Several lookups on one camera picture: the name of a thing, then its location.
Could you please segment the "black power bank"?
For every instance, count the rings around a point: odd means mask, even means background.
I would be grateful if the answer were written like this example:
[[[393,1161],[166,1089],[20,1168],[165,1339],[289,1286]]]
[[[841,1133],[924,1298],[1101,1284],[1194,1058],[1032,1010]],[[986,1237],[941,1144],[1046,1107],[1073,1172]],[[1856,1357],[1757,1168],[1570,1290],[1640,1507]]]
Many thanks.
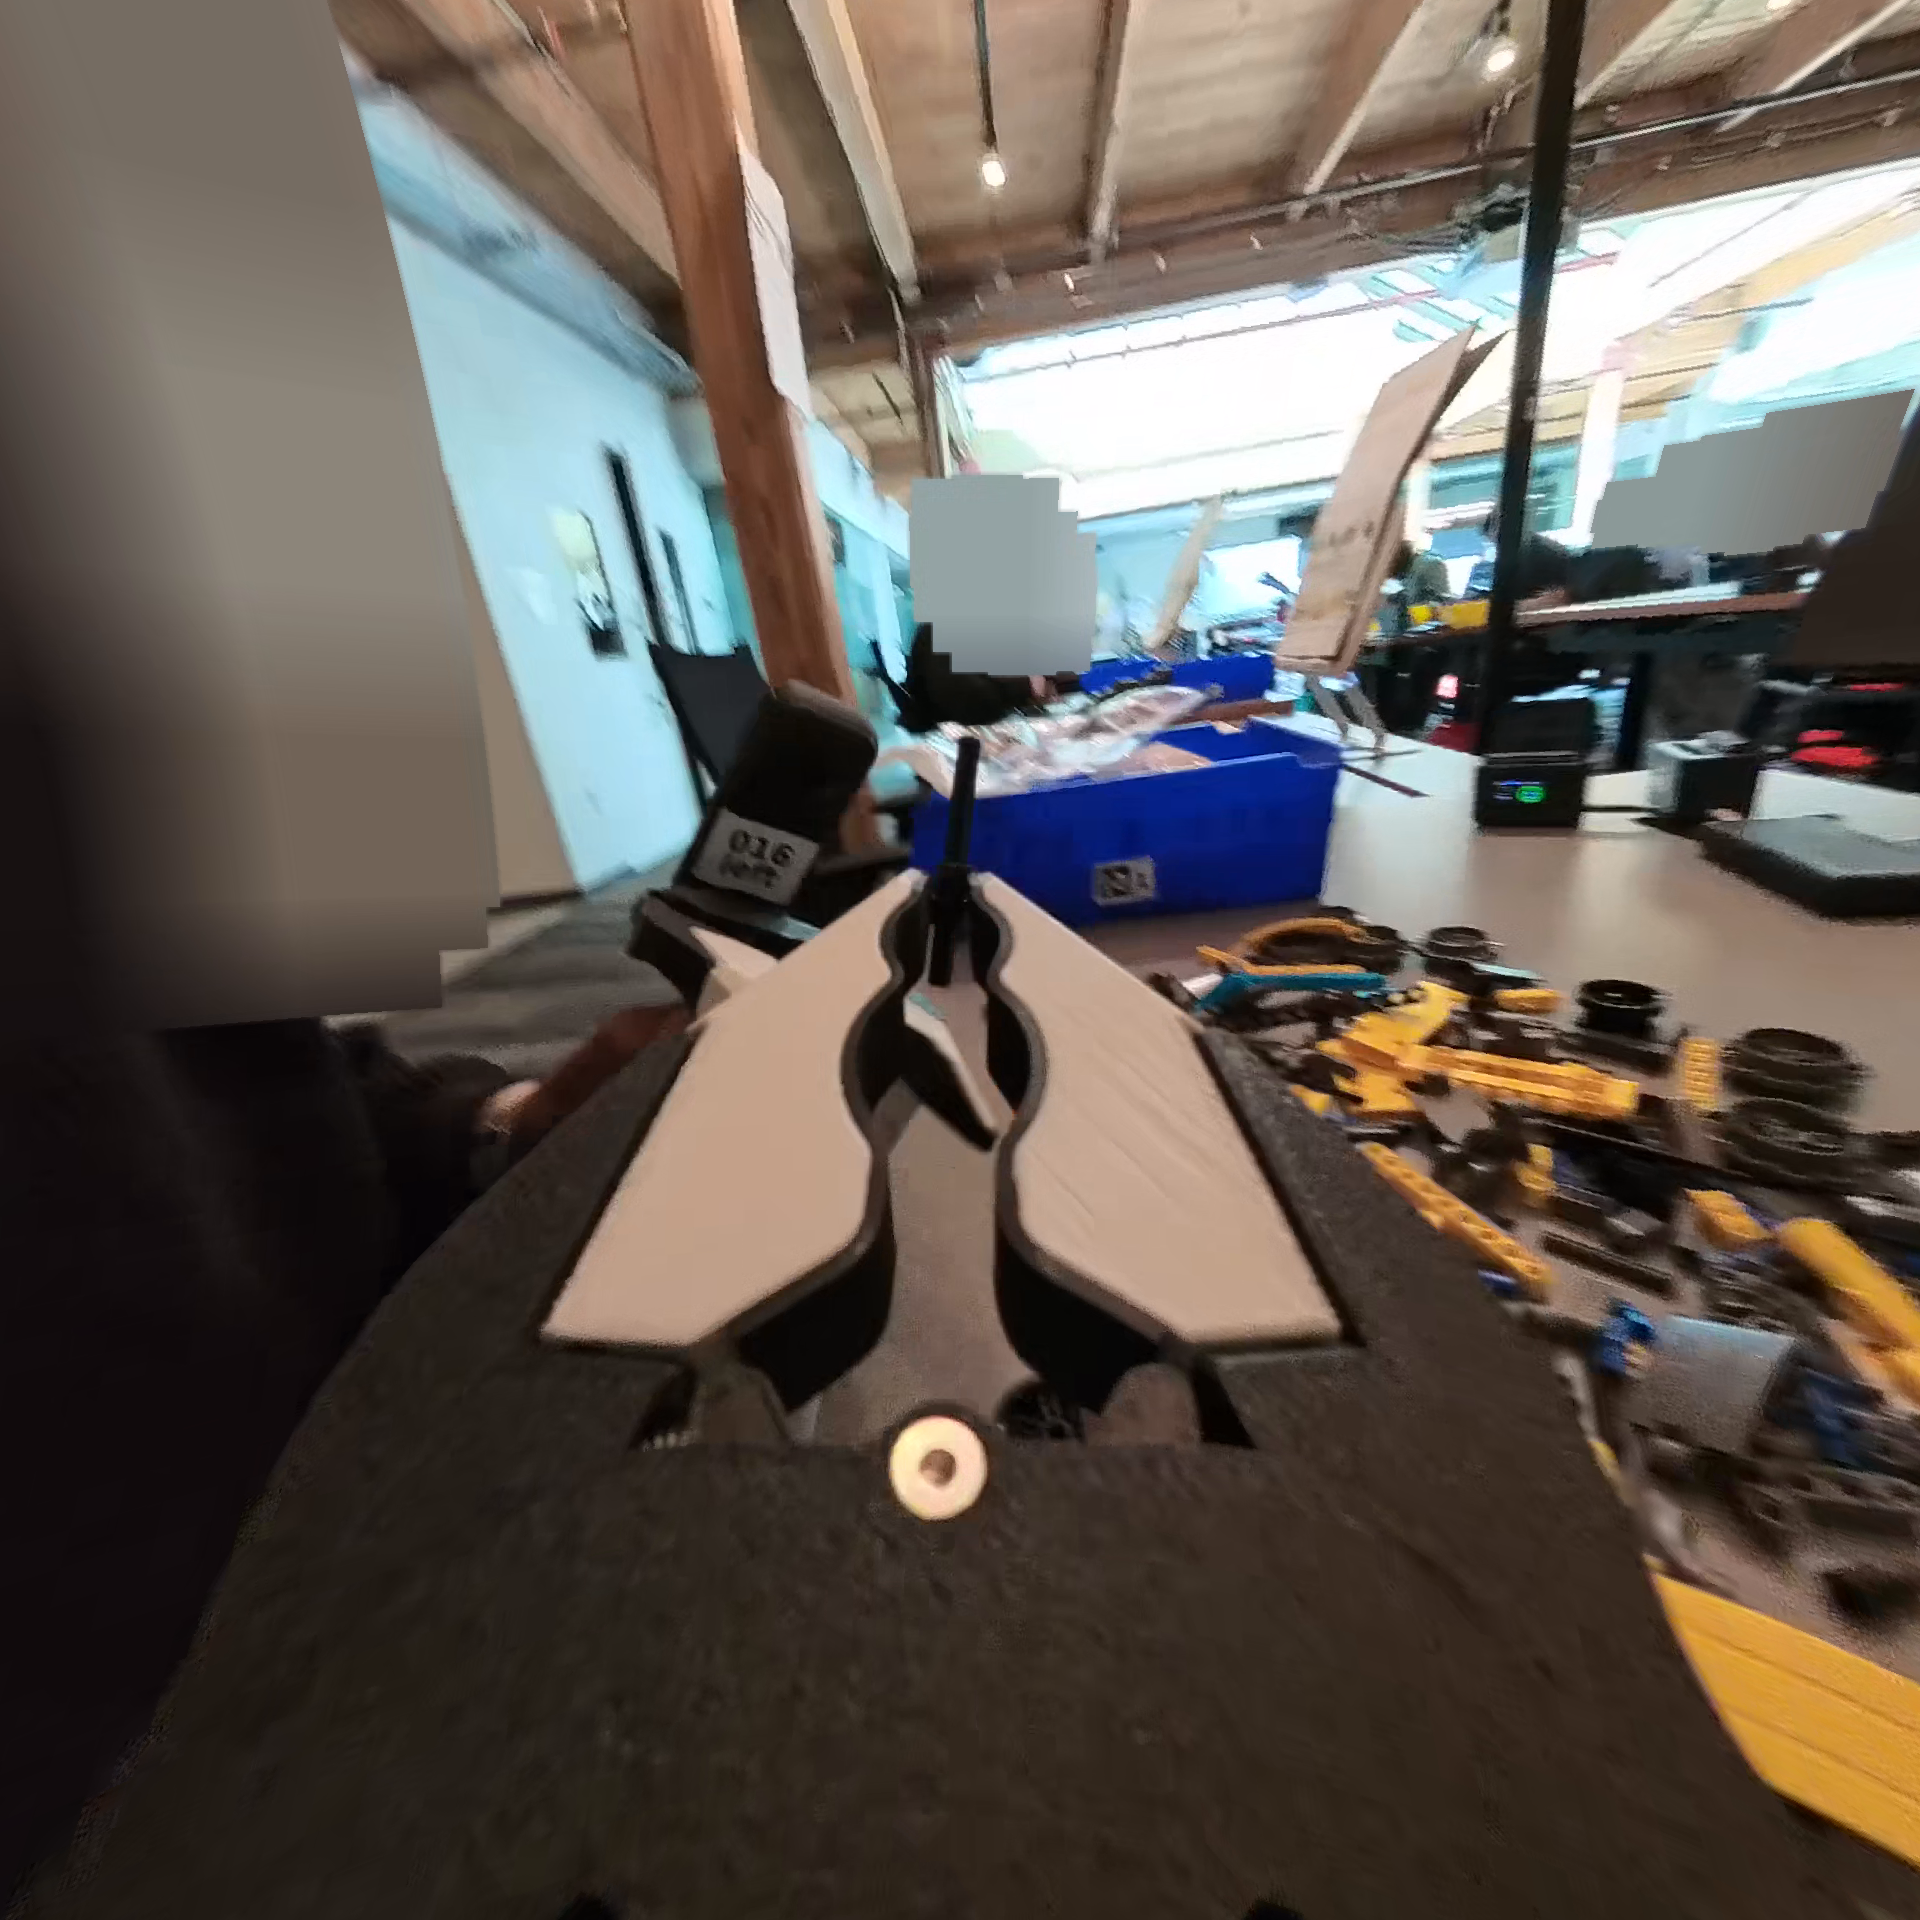
[[[1479,755],[1479,832],[1570,832],[1586,809],[1598,720],[1584,689],[1518,698],[1497,708]]]

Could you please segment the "plain blue storage bin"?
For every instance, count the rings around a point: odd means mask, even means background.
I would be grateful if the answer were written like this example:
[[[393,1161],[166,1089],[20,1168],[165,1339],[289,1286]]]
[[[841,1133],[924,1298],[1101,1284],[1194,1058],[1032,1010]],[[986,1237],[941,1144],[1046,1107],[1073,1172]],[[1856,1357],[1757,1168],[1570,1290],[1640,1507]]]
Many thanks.
[[[1277,667],[1269,651],[1241,651],[1224,656],[1154,658],[1119,656],[1095,661],[1078,680],[1088,698],[1101,698],[1116,685],[1168,683],[1199,691],[1208,704],[1260,704],[1265,700]]]

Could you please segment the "small cardboard sign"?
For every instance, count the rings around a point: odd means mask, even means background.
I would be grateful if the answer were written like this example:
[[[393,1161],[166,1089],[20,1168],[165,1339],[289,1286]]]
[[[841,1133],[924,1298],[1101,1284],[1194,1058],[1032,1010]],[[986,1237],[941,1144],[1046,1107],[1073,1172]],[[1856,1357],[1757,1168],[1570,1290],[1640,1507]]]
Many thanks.
[[[1223,512],[1223,494],[1212,494],[1190,521],[1176,561],[1168,569],[1166,587],[1159,611],[1143,637],[1143,650],[1152,658],[1166,658],[1176,651],[1184,613],[1198,587],[1198,573],[1208,549],[1208,540]]]

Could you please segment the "black office chair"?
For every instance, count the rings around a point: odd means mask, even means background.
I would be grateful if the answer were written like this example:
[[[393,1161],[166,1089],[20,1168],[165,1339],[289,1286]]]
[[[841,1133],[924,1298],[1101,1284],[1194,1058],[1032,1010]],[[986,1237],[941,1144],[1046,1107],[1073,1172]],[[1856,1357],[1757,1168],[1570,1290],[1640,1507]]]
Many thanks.
[[[754,651],[684,653],[649,642],[647,656],[676,723],[698,816],[712,798],[767,798],[776,789],[778,738],[757,732],[767,681]]]

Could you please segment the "large cardboard sign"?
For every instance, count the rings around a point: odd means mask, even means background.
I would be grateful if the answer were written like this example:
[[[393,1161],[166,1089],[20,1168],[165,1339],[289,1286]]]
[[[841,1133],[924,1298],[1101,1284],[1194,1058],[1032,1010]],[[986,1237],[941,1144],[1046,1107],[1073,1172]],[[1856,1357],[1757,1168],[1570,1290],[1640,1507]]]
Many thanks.
[[[1380,386],[1312,523],[1300,590],[1276,646],[1277,670],[1302,677],[1353,670],[1388,563],[1404,542],[1407,470],[1455,395],[1508,336],[1462,329]]]

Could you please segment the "framed wall picture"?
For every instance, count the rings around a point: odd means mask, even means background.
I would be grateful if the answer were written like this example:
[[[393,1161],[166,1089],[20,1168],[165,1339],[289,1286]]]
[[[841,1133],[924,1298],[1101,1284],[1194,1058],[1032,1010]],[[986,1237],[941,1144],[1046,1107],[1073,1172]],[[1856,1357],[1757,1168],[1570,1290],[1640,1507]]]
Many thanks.
[[[591,653],[625,658],[629,642],[591,518],[577,510],[548,510],[546,521]]]

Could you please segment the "wooden post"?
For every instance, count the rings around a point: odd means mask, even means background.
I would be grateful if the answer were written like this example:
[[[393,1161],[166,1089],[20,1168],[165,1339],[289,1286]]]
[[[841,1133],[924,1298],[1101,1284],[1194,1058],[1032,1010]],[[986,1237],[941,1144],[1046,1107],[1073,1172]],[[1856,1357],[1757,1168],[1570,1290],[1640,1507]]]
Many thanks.
[[[735,10],[629,3],[693,365],[769,683],[855,702],[809,456],[809,382],[783,204],[759,160]]]

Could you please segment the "black pole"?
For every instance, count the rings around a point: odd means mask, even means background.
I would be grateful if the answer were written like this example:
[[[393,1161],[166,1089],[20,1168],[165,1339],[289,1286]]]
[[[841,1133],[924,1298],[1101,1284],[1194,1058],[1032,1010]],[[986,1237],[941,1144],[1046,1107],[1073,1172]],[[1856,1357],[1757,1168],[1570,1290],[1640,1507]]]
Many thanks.
[[[1474,750],[1485,753],[1506,700],[1506,667],[1518,642],[1520,564],[1527,536],[1527,496],[1537,424],[1541,377],[1552,305],[1554,261],[1568,211],[1568,164],[1574,121],[1577,69],[1586,40],[1586,3],[1549,3],[1537,83],[1527,219],[1520,253],[1520,315],[1508,382],[1501,486],[1494,505],[1494,578],[1479,653],[1471,704]]]

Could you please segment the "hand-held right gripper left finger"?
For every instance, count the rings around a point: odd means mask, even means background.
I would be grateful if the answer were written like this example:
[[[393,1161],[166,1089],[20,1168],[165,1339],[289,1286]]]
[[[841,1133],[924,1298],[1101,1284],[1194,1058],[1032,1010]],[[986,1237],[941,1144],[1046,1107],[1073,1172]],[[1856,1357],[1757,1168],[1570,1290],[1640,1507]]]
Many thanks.
[[[900,874],[697,1010],[544,1314],[544,1344],[698,1373],[734,1363],[783,1409],[872,1350],[896,1272],[874,1112],[918,976],[921,888]]]

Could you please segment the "person's black sweater torso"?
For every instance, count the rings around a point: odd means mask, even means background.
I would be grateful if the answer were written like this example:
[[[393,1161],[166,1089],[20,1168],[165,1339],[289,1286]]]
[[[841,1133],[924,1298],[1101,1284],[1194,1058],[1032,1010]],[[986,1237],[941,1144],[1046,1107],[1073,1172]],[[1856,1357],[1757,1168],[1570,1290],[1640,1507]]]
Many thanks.
[[[4,1897],[143,1738],[287,1436],[476,1197],[511,1090],[369,1024],[4,1033]]]

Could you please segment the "blue storage bin with tag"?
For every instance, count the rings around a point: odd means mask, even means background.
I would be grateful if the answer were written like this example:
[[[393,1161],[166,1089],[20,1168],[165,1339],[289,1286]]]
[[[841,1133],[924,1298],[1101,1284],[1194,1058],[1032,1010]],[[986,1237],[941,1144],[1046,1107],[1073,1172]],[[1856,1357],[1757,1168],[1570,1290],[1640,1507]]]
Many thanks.
[[[1176,728],[1112,774],[975,779],[973,874],[1066,926],[1320,894],[1341,753],[1293,725]]]

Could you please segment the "small black box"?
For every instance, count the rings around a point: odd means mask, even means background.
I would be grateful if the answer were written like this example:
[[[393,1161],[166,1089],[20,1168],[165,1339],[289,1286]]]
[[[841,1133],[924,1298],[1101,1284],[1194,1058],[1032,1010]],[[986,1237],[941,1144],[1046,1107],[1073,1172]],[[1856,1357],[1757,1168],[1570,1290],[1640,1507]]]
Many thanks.
[[[1654,741],[1646,755],[1647,816],[1673,829],[1741,821],[1768,763],[1768,750],[1740,734]]]

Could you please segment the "pile of toy building parts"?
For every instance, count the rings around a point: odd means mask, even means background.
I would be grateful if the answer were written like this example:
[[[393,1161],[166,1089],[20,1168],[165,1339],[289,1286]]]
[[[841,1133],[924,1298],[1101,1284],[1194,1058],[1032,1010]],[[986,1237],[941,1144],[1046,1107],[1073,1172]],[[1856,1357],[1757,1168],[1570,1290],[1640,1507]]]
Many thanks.
[[[1650,1565],[1839,1641],[1916,1629],[1916,1133],[1865,1062],[1572,996],[1477,926],[1277,920],[1146,987],[1328,1121],[1548,1348]]]

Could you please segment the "black toy axle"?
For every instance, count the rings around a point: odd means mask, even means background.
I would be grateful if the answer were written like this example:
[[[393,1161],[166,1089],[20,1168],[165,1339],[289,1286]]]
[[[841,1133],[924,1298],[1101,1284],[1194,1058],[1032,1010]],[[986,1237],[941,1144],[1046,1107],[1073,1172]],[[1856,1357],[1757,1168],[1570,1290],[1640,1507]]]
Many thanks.
[[[924,979],[935,990],[953,982],[953,958],[970,902],[970,828],[975,809],[975,778],[981,763],[978,734],[962,734],[956,742],[951,770],[943,854],[924,889],[927,955]]]

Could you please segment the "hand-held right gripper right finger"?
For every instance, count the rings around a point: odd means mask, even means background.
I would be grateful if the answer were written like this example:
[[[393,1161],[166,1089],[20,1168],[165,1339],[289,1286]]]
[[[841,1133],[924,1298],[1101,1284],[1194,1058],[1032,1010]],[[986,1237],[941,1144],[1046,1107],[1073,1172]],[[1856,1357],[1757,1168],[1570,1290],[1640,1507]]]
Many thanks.
[[[1341,1312],[1201,1027],[994,876],[970,958],[992,1082],[994,1304],[1023,1366],[1080,1409],[1134,1370],[1333,1348]]]

